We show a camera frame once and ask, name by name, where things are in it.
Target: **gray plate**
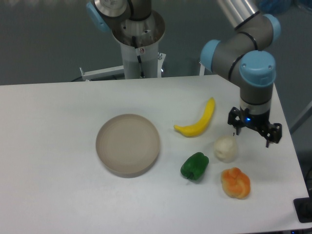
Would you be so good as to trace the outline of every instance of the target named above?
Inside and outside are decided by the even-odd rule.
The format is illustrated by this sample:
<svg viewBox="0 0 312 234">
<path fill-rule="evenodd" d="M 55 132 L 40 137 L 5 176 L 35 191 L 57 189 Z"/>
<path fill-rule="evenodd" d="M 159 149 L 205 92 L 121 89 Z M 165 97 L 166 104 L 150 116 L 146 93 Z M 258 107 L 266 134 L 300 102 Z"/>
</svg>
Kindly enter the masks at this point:
<svg viewBox="0 0 312 234">
<path fill-rule="evenodd" d="M 104 165 L 122 177 L 135 177 L 151 168 L 160 148 L 156 127 L 133 114 L 114 117 L 100 129 L 97 154 Z"/>
</svg>

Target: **yellow banana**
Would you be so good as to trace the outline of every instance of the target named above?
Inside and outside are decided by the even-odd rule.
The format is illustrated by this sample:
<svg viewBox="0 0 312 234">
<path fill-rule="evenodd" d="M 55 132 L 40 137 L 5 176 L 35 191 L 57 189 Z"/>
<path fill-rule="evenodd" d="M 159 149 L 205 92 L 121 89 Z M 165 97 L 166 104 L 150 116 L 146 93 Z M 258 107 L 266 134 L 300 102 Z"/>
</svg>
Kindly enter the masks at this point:
<svg viewBox="0 0 312 234">
<path fill-rule="evenodd" d="M 204 114 L 197 123 L 184 127 L 174 125 L 174 128 L 186 137 L 195 137 L 199 134 L 202 134 L 205 131 L 211 120 L 211 117 L 213 116 L 214 111 L 215 111 L 215 100 L 212 97 L 208 100 Z"/>
</svg>

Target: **pepper stem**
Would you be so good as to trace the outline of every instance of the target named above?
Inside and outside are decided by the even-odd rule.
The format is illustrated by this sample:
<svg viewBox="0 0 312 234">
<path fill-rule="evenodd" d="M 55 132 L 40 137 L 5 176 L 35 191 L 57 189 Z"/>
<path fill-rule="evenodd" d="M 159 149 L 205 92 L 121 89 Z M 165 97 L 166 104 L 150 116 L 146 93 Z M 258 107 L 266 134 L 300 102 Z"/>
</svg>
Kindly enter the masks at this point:
<svg viewBox="0 0 312 234">
<path fill-rule="evenodd" d="M 193 177 L 194 177 L 194 173 L 193 173 L 193 172 L 190 172 L 190 173 L 189 173 L 189 176 L 187 177 L 187 179 L 193 179 Z"/>
</svg>

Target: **gray floor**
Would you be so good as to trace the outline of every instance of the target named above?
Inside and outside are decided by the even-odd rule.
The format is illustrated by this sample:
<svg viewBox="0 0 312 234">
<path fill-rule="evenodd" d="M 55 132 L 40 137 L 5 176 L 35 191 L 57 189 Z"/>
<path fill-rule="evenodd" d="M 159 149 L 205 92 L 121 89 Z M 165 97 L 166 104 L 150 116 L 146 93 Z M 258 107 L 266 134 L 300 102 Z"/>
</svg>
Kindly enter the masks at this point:
<svg viewBox="0 0 312 234">
<path fill-rule="evenodd" d="M 110 33 L 93 26 L 86 2 L 0 0 L 0 85 L 68 82 L 80 76 L 79 67 L 92 71 L 121 65 L 119 46 Z M 198 75 L 204 44 L 234 35 L 215 0 L 152 3 L 166 22 L 159 45 L 167 54 L 166 77 Z M 267 51 L 277 62 L 276 87 L 291 124 L 312 100 L 312 14 L 293 5 L 277 18 L 282 35 Z M 293 134 L 303 173 L 312 166 L 311 131 L 309 118 Z"/>
</svg>

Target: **green bell pepper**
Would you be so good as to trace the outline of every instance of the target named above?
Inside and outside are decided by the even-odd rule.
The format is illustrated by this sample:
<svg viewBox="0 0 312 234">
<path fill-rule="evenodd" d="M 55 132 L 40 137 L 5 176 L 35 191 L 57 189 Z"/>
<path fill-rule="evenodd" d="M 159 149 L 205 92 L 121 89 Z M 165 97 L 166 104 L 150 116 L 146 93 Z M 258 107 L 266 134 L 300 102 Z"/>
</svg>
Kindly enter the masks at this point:
<svg viewBox="0 0 312 234">
<path fill-rule="evenodd" d="M 197 152 L 190 156 L 181 167 L 181 174 L 190 180 L 199 179 L 205 172 L 209 163 L 207 156 Z"/>
</svg>

